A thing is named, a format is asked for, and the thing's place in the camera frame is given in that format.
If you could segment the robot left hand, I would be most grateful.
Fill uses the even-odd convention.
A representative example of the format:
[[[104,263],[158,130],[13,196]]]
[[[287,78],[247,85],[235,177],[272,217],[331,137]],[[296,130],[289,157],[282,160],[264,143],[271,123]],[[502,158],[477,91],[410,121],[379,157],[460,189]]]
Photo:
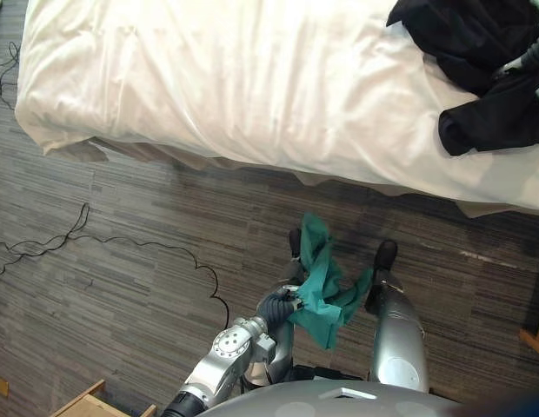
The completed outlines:
[[[296,285],[283,285],[259,303],[256,315],[264,320],[268,330],[279,328],[292,314],[303,308],[299,288]]]

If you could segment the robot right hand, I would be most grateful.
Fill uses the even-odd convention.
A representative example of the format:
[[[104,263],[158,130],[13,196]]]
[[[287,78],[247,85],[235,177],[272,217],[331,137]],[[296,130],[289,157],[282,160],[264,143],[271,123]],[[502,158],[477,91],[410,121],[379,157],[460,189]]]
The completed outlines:
[[[504,64],[495,74],[496,78],[509,75],[539,72],[539,37],[518,58]]]

